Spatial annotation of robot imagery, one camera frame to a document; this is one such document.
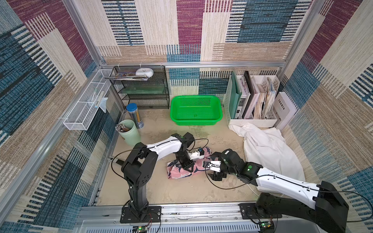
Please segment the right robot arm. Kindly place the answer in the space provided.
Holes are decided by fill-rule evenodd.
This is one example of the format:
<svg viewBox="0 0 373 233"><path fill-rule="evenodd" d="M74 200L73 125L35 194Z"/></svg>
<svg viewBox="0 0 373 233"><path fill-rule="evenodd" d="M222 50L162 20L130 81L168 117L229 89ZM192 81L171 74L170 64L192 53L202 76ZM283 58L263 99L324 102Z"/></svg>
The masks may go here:
<svg viewBox="0 0 373 233"><path fill-rule="evenodd" d="M278 174L254 162L245 162L231 149L217 152L220 172L246 184L271 189L285 198L262 193L255 207L259 215L288 215L317 224L328 233L346 231L349 205L334 185L307 183Z"/></svg>

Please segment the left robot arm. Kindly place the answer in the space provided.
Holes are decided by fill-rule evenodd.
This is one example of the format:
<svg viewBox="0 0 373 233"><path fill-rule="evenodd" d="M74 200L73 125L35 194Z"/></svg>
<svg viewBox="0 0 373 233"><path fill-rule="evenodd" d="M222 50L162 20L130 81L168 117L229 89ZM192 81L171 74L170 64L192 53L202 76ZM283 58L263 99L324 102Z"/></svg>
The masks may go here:
<svg viewBox="0 0 373 233"><path fill-rule="evenodd" d="M159 222L161 207L149 207L147 200L146 184L151 179L153 170L158 159L169 154L176 154L176 159L183 169L192 172L194 161L188 154L188 148L193 144L195 138L192 134L184 136L173 134L168 139L145 145L137 143L127 159L121 164L124 179L129 185L130 200L122 208L120 223L141 223L152 220Z"/></svg>

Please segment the pink shark print shorts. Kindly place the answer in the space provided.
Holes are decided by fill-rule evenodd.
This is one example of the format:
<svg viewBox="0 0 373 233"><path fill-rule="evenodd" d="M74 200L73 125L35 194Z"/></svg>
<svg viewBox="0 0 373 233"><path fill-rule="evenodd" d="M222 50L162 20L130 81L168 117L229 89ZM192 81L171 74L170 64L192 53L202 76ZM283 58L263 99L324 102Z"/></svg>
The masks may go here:
<svg viewBox="0 0 373 233"><path fill-rule="evenodd" d="M167 164L168 179L177 180L181 178L190 177L196 173L204 172L204 162L211 161L212 151L209 147L199 148L194 152L189 152L191 156L192 165L184 169L178 160L171 161Z"/></svg>

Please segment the blue lid cylindrical can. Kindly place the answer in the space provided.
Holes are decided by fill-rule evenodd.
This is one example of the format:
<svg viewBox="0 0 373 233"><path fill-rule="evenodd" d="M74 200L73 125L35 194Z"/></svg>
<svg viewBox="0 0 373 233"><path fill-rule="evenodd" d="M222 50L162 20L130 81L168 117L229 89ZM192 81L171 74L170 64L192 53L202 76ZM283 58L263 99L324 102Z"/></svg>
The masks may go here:
<svg viewBox="0 0 373 233"><path fill-rule="evenodd" d="M130 103L127 105L126 110L135 123L136 127L138 129L142 129L144 127L144 123L140 117L138 106L135 103Z"/></svg>

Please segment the light green cup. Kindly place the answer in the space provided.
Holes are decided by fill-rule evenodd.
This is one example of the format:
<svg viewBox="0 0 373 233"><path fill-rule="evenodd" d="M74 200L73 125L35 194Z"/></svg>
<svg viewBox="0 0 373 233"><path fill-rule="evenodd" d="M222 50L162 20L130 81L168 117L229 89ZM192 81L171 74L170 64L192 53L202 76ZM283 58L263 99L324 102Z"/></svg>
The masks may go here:
<svg viewBox="0 0 373 233"><path fill-rule="evenodd" d="M136 124L130 120L126 119L119 122L115 130L121 135L125 140L125 143L129 146L135 146L137 143L141 142L141 136L138 132Z"/></svg>

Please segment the green folder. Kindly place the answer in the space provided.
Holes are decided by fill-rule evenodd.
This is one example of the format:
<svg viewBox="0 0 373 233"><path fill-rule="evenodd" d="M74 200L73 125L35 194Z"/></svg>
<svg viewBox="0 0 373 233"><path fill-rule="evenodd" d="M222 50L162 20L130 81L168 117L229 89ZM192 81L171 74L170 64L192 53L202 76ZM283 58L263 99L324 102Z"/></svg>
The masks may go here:
<svg viewBox="0 0 373 233"><path fill-rule="evenodd" d="M236 73L231 72L227 90L223 99L225 115L228 120L235 119L242 92Z"/></svg>

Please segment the green plastic basket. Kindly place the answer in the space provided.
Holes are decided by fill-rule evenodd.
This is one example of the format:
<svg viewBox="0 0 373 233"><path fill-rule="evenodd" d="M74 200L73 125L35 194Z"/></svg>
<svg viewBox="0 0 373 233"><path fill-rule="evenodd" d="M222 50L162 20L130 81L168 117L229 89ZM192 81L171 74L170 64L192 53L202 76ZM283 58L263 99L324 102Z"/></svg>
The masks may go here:
<svg viewBox="0 0 373 233"><path fill-rule="evenodd" d="M223 117L215 96L177 96L171 102L170 118L179 126L215 125Z"/></svg>

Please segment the grey Inedia magazine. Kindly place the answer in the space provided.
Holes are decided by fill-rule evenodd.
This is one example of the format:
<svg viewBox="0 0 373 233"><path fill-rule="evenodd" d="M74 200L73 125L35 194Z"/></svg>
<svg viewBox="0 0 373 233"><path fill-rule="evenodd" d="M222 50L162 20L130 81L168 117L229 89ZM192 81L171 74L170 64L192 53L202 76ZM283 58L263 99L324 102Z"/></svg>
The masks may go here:
<svg viewBox="0 0 373 233"><path fill-rule="evenodd" d="M297 108L285 92L279 92L273 106L277 118L275 128L283 130L294 117Z"/></svg>

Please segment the white round object on shelf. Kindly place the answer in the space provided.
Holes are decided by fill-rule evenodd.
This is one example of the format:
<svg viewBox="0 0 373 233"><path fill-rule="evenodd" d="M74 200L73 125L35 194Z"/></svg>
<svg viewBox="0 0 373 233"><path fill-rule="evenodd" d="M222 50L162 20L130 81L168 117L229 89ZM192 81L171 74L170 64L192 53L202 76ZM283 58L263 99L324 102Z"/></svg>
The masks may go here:
<svg viewBox="0 0 373 233"><path fill-rule="evenodd" d="M154 74L154 71L151 68L139 68L136 71L136 76L140 76L140 77L151 78L153 74Z"/></svg>

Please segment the white plastic file organizer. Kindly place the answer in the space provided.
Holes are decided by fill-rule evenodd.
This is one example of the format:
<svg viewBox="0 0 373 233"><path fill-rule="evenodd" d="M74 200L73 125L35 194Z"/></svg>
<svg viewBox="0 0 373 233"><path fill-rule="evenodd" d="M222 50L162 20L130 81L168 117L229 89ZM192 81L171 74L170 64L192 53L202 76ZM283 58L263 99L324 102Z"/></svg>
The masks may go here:
<svg viewBox="0 0 373 233"><path fill-rule="evenodd" d="M277 122L273 111L275 97L279 89L276 75L250 75L245 71L237 75L242 95L236 118L228 120L228 125L243 126L251 123L258 128L272 128Z"/></svg>

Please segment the black handheld tool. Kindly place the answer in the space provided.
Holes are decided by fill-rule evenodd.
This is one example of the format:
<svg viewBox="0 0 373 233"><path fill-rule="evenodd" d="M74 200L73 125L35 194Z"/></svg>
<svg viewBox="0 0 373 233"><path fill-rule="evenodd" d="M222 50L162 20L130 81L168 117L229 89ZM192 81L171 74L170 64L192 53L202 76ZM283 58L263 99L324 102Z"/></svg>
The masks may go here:
<svg viewBox="0 0 373 233"><path fill-rule="evenodd" d="M121 160L121 159L114 159L114 160L113 160L113 163L114 163L116 166L122 167L123 164L125 163L125 161L123 161L123 160Z"/></svg>

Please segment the white shirt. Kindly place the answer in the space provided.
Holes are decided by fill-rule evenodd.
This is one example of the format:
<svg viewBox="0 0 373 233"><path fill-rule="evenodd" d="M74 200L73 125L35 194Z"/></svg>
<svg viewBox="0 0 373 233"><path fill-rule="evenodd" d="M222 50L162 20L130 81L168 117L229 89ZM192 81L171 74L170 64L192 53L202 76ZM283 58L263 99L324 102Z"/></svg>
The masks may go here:
<svg viewBox="0 0 373 233"><path fill-rule="evenodd" d="M243 147L247 162L260 164L299 181L306 180L298 157L286 144L278 129L261 130L251 123L243 126L229 125L229 129L244 139Z"/></svg>

